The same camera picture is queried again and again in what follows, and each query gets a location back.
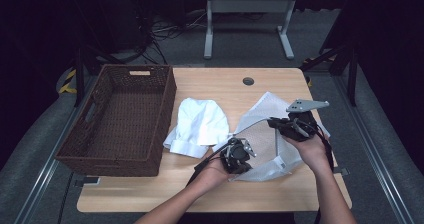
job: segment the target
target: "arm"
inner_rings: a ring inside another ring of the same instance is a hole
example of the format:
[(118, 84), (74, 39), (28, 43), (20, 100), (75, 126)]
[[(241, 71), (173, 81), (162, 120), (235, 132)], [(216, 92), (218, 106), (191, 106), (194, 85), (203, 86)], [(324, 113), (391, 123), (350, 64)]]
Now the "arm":
[(219, 159), (212, 159), (190, 185), (149, 213), (146, 213), (136, 221), (136, 224), (177, 223), (181, 216), (199, 197), (218, 187), (227, 181), (229, 177), (221, 161)]
[(286, 140), (299, 150), (302, 160), (315, 175), (318, 202), (324, 223), (356, 223), (328, 165), (321, 139), (315, 135), (304, 142), (296, 142), (289, 138)]

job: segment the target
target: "person's left hand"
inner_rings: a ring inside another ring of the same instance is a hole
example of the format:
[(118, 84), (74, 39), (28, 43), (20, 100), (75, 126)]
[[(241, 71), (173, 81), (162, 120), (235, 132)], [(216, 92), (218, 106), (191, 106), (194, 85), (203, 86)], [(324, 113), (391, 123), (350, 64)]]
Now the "person's left hand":
[(188, 187), (198, 189), (201, 194), (218, 187), (232, 175), (228, 174), (222, 166), (222, 162), (219, 159), (219, 154), (211, 158), (208, 165), (199, 173), (196, 179)]

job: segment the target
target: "round hole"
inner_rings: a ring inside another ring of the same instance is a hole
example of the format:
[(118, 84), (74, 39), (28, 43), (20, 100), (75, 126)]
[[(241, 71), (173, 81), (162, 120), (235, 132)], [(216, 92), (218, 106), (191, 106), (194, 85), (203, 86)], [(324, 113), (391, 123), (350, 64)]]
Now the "round hole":
[(253, 83), (255, 83), (255, 80), (253, 80), (253, 78), (251, 78), (251, 77), (245, 77), (245, 78), (243, 78), (243, 83), (246, 86), (251, 86), (251, 85), (253, 85)]

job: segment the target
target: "metal bracket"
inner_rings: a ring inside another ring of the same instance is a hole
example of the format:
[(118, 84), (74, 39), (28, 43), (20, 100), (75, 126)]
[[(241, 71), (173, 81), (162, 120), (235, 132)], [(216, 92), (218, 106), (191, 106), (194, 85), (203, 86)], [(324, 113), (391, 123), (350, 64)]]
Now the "metal bracket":
[(333, 173), (340, 173), (342, 176), (347, 176), (350, 174), (350, 171), (347, 168), (334, 167)]
[(75, 180), (74, 187), (84, 187), (87, 185), (98, 185), (100, 183), (100, 177), (84, 177), (82, 180)]
[(286, 111), (301, 113), (301, 112), (306, 112), (313, 109), (328, 107), (329, 105), (330, 103), (328, 103), (328, 101), (321, 102), (321, 101), (309, 101), (309, 100), (297, 99), (286, 109)]

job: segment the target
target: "person's right hand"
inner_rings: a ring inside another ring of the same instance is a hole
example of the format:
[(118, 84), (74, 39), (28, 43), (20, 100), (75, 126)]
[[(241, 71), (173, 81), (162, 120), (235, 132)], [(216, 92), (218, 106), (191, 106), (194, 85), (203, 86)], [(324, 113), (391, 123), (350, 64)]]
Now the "person's right hand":
[(283, 138), (292, 144), (300, 153), (303, 162), (308, 165), (313, 172), (319, 170), (330, 169), (327, 156), (325, 155), (324, 143), (317, 134), (311, 139), (303, 142), (295, 141), (291, 138), (283, 136)]

